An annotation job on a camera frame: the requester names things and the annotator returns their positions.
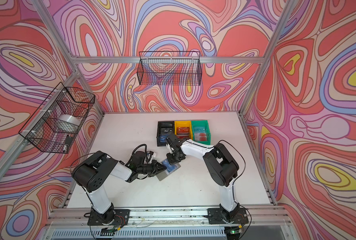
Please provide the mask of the blue credit card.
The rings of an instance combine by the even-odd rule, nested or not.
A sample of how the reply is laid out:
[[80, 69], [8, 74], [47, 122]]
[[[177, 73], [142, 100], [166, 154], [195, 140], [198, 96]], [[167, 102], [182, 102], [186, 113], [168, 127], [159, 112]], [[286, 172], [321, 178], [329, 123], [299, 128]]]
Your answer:
[[176, 164], [171, 164], [167, 159], [162, 161], [162, 164], [166, 167], [166, 174], [170, 175], [173, 172], [175, 172], [177, 169], [180, 168], [180, 164], [176, 163]]

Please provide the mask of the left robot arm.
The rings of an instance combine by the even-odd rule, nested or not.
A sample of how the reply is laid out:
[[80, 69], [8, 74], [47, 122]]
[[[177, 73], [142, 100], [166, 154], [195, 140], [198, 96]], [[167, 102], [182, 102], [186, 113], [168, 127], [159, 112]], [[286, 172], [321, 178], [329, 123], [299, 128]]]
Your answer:
[[109, 176], [131, 183], [139, 180], [140, 175], [151, 178], [165, 170], [167, 167], [155, 160], [154, 152], [148, 151], [147, 145], [142, 144], [133, 150], [127, 163], [102, 151], [88, 154], [88, 158], [74, 168], [72, 178], [85, 190], [93, 210], [104, 215], [112, 207], [103, 186]]

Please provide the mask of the grey leather card holder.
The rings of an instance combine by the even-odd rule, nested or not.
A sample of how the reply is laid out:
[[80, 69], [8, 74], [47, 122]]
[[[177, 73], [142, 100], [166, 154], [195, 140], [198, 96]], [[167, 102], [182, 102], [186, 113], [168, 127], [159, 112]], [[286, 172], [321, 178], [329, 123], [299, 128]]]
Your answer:
[[181, 167], [179, 163], [170, 164], [168, 159], [163, 160], [162, 164], [166, 167], [166, 170], [156, 175], [159, 181], [163, 181], [165, 178], [176, 172]]

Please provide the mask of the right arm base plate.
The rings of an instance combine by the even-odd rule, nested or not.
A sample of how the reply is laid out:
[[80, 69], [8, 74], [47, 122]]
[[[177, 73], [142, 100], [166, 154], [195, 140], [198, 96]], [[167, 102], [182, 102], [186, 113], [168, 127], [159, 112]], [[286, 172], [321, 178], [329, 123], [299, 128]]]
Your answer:
[[222, 207], [209, 208], [204, 217], [208, 219], [211, 225], [241, 224], [243, 226], [249, 223], [247, 211], [241, 207], [236, 207], [230, 212]]

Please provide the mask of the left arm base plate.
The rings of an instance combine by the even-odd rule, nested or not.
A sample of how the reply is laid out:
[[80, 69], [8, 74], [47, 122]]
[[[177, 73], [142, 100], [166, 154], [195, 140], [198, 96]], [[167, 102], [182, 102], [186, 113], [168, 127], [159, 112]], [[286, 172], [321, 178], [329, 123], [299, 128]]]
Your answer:
[[96, 210], [91, 208], [88, 226], [126, 226], [130, 217], [129, 209], [114, 209], [108, 210], [104, 214], [99, 214]]

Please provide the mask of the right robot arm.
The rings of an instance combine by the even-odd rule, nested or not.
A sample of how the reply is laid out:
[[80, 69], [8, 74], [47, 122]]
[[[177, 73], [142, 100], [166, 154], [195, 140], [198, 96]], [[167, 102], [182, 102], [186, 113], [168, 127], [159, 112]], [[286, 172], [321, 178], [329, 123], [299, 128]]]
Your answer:
[[204, 161], [211, 178], [219, 185], [220, 205], [217, 210], [220, 217], [217, 220], [231, 223], [240, 208], [233, 187], [239, 165], [226, 146], [221, 143], [205, 145], [191, 139], [180, 139], [175, 134], [168, 135], [166, 141], [170, 151], [167, 160], [171, 165], [181, 162], [187, 156]]

